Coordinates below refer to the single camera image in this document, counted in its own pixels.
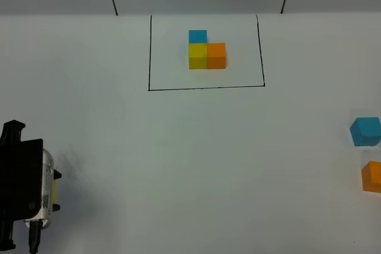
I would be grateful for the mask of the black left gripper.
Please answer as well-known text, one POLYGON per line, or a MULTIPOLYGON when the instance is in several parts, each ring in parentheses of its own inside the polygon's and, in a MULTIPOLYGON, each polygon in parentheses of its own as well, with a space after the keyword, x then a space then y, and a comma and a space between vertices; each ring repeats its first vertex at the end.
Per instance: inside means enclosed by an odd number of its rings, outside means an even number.
MULTIPOLYGON (((1 134, 1 250, 13 250, 13 223, 31 219, 41 209, 43 140, 22 141, 25 124, 12 120, 1 134)), ((54 170, 54 180, 62 174, 54 170)), ((52 205, 53 211, 61 209, 52 205)))

